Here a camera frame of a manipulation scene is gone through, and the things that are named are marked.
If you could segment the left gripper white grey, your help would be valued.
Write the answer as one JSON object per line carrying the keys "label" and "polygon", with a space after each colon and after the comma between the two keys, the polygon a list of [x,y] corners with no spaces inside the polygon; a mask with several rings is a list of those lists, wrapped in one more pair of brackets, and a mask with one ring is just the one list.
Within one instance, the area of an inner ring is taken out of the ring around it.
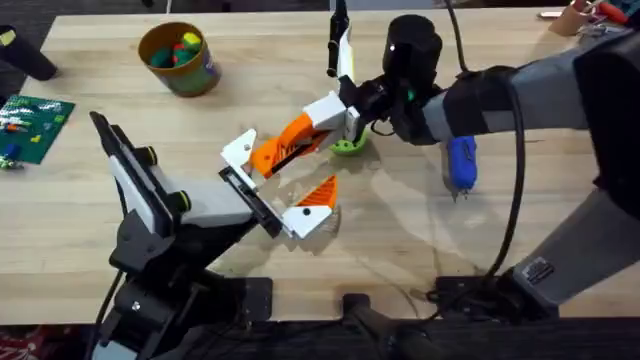
{"label": "left gripper white grey", "polygon": [[244,171],[257,137],[251,128],[223,147],[227,165],[218,181],[189,181],[178,188],[154,169],[141,174],[114,167],[124,218],[109,257],[114,268],[146,280],[177,280],[202,272],[260,225],[272,237],[283,230],[305,239],[333,213],[337,177],[327,177],[278,218],[257,195]]}

